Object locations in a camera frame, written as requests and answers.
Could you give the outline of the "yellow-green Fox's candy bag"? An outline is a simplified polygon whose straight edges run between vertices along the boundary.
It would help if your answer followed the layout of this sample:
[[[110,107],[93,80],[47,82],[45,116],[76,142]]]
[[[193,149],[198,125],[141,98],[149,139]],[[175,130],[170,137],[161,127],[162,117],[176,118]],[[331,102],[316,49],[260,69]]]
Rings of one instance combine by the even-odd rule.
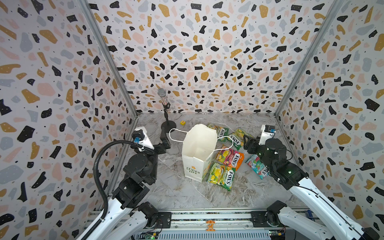
[[[234,132],[230,133],[228,137],[230,137],[234,142],[234,148],[236,150],[240,150],[244,146],[244,136],[248,136],[253,138],[253,136],[242,129],[237,129]]]

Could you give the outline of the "orange Fox's candy bag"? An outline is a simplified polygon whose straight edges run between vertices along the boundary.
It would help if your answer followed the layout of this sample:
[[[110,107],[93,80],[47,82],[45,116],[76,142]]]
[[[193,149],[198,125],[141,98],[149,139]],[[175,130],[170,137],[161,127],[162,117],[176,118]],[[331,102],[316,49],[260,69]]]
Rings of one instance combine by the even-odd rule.
[[[230,148],[226,150],[219,150],[215,160],[227,167],[235,168],[237,171],[243,163],[244,158],[245,156],[243,153]]]

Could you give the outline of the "green Fox's candy bag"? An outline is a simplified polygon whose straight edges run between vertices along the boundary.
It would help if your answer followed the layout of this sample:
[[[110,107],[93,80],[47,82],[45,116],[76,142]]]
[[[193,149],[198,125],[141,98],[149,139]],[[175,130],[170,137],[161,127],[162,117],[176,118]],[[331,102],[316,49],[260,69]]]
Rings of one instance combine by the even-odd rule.
[[[226,138],[226,136],[228,136],[229,128],[221,127],[221,126],[214,125],[214,124],[208,124],[207,127],[211,128],[213,130],[216,130],[217,136],[218,136],[220,142],[225,142],[228,139],[228,138]]]
[[[219,163],[214,163],[210,168],[207,182],[218,185],[227,191],[232,190],[236,169]]]

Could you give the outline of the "white paper shopping bag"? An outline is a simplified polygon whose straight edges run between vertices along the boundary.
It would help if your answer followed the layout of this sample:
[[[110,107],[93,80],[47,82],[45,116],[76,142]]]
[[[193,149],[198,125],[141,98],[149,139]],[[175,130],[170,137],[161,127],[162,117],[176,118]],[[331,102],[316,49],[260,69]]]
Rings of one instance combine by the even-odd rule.
[[[183,144],[182,161],[185,177],[199,183],[206,179],[214,153],[232,148],[232,146],[229,146],[217,149],[216,145],[220,137],[218,137],[216,130],[203,124],[197,124],[189,131],[182,131],[176,128],[171,129],[169,139],[179,143],[179,140],[172,138],[172,133],[175,131],[186,134],[184,140],[181,141]]]

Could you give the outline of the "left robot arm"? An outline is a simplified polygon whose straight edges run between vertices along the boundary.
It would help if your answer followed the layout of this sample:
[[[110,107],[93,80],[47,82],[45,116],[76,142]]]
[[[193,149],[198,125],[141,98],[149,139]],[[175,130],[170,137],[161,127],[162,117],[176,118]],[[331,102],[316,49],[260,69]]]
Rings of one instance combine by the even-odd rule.
[[[103,200],[103,211],[79,236],[80,240],[133,240],[135,234],[158,239],[162,230],[170,228],[170,212],[160,212],[151,203],[142,201],[149,193],[148,186],[157,180],[158,156],[170,149],[170,141],[162,130],[161,143],[153,145],[144,127],[136,128],[132,138],[132,141],[110,142],[96,155],[93,174]],[[104,153],[119,144],[131,146],[135,154],[123,168],[124,179],[108,197],[101,184],[99,164]]]

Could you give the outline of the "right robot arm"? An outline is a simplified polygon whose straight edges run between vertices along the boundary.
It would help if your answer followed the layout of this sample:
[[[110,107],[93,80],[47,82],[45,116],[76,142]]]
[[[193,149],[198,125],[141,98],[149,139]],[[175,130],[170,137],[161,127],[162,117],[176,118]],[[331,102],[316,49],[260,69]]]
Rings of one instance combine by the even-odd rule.
[[[270,138],[264,144],[244,136],[244,149],[257,155],[269,175],[299,198],[321,220],[312,221],[276,201],[267,208],[266,220],[271,226],[286,226],[310,240],[378,240],[375,229],[364,228],[341,211],[312,182],[309,175],[287,159],[287,148],[279,139]]]

